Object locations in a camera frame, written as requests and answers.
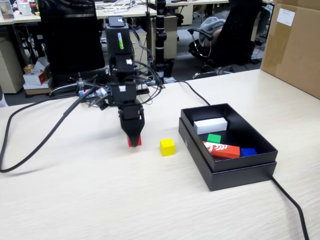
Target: black office chair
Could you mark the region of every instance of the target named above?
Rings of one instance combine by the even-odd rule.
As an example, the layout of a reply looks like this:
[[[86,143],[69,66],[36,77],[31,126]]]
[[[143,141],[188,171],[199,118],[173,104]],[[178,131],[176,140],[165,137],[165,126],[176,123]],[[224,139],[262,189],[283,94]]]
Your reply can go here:
[[[262,0],[229,0],[229,3],[230,13],[214,46],[202,47],[193,35],[194,32],[204,34],[211,43],[211,34],[200,29],[188,30],[193,39],[189,45],[189,52],[205,62],[201,72],[196,73],[192,79],[230,74],[232,72],[224,71],[225,68],[222,67],[251,62],[256,46],[251,41],[251,36],[255,19],[263,4]]]
[[[80,72],[105,67],[94,0],[39,0],[42,48],[52,74],[78,73],[76,83],[58,87],[83,88],[93,83],[83,81]]]

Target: chair armrest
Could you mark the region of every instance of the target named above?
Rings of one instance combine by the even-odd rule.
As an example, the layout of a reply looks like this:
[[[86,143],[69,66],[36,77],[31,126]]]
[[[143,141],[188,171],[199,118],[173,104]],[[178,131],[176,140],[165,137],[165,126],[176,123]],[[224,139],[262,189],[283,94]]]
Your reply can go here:
[[[188,32],[189,32],[191,35],[193,35],[194,32],[198,32],[198,33],[204,34],[209,41],[211,41],[211,40],[214,38],[211,34],[206,33],[205,31],[202,31],[202,30],[197,29],[197,28],[188,29]]]

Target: blue block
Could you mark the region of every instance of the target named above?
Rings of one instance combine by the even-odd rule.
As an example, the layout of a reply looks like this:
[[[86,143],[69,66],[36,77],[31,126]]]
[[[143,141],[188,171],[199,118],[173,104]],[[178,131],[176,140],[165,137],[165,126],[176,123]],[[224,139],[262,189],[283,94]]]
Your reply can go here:
[[[248,157],[253,155],[257,155],[257,152],[254,148],[241,148],[240,157]]]

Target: green block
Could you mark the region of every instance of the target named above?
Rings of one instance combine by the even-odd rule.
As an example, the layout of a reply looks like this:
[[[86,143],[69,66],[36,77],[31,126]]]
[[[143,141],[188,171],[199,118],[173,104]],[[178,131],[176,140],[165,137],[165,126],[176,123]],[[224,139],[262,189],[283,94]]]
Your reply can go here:
[[[208,135],[208,139],[206,141],[210,142],[210,143],[219,144],[220,141],[221,141],[221,136],[220,135],[215,135],[215,134],[209,134]]]

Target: red box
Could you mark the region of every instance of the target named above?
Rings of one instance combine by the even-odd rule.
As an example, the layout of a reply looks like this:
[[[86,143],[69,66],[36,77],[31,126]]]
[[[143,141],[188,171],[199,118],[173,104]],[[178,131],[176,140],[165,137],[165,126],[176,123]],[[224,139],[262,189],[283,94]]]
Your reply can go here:
[[[129,140],[129,137],[126,137],[126,139],[128,139],[129,148],[131,148],[132,145],[131,145],[131,142],[130,142],[130,140]],[[141,146],[141,136],[139,136],[138,146]]]

